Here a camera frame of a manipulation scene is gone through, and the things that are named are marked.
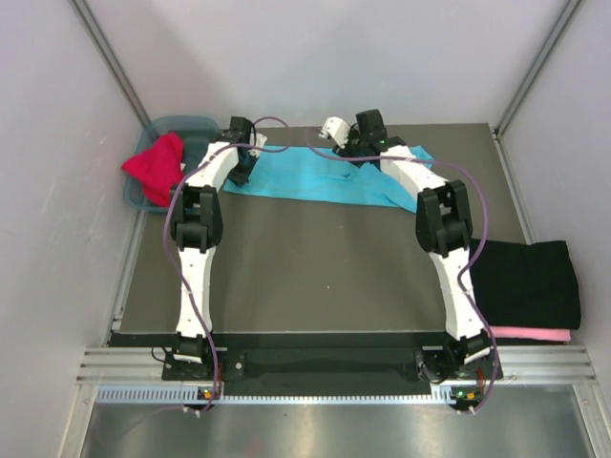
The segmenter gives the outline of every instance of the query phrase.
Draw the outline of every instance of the black cloth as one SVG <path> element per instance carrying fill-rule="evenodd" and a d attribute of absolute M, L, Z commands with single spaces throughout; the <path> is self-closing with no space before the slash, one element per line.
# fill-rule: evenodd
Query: black cloth
<path fill-rule="evenodd" d="M 472 239 L 471 254 L 478 244 Z M 488 240 L 471 279 L 477 306 L 490 325 L 579 328 L 579 285 L 565 241 Z"/>

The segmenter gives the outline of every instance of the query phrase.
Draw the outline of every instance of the plastic basket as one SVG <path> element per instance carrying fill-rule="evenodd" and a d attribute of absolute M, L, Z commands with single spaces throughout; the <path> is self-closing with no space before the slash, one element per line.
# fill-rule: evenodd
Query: plastic basket
<path fill-rule="evenodd" d="M 149 124 L 137 143 L 136 154 L 153 146 L 164 134 L 174 132 L 184 142 L 182 153 L 183 171 L 185 174 L 195 170 L 208 151 L 210 139 L 219 134 L 219 126 L 209 117 L 204 116 L 166 116 Z M 142 190 L 142 184 L 127 176 L 123 186 L 123 199 L 132 207 L 145 212 L 166 213 L 167 209 L 156 206 Z"/>

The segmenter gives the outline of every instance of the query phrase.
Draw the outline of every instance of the gray floor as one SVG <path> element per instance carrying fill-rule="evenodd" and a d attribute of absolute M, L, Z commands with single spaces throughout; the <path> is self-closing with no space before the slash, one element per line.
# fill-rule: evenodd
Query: gray floor
<path fill-rule="evenodd" d="M 390 126 L 389 131 L 469 169 L 488 201 L 490 238 L 524 241 L 487 125 Z M 269 144 L 287 142 L 283 130 L 262 132 Z M 291 144 L 304 145 L 303 129 L 290 133 Z M 313 143 L 327 146 L 316 138 Z M 462 178 L 454 170 L 434 170 Z M 481 208 L 468 186 L 479 236 Z M 216 332 L 443 329 L 438 279 L 415 239 L 415 215 L 227 193 L 221 193 L 221 208 L 225 233 L 211 280 Z M 179 280 L 163 255 L 162 223 L 160 216 L 147 218 L 123 332 L 174 332 L 178 322 Z"/>
<path fill-rule="evenodd" d="M 96 406 L 81 458 L 594 458 L 571 387 L 500 387 L 474 418 L 447 406 L 219 406 L 199 420 L 156 409 Z"/>

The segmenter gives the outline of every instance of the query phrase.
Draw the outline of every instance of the blue cloth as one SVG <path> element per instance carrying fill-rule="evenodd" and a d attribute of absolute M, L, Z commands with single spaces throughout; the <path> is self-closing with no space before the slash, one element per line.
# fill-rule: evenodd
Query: blue cloth
<path fill-rule="evenodd" d="M 432 159 L 421 146 L 410 149 L 416 157 Z M 321 151 L 333 154 L 328 149 Z M 317 156 L 304 147 L 292 147 L 278 154 L 262 153 L 247 184 L 239 187 L 227 180 L 224 189 L 247 196 L 381 205 L 416 211 L 416 202 L 408 192 L 374 165 L 364 164 L 359 168 Z"/>

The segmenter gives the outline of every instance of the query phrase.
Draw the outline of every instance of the white wall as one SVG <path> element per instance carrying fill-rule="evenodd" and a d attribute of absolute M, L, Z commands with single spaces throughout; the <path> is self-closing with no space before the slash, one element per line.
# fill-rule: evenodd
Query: white wall
<path fill-rule="evenodd" d="M 611 405 L 611 3 L 583 2 L 506 135 L 536 240 L 567 239 Z"/>
<path fill-rule="evenodd" d="M 133 221 L 119 166 L 140 128 L 65 0 L 3 4 L 0 62 L 0 456 L 55 456 Z"/>
<path fill-rule="evenodd" d="M 496 124 L 565 0 L 89 0 L 151 117 Z"/>

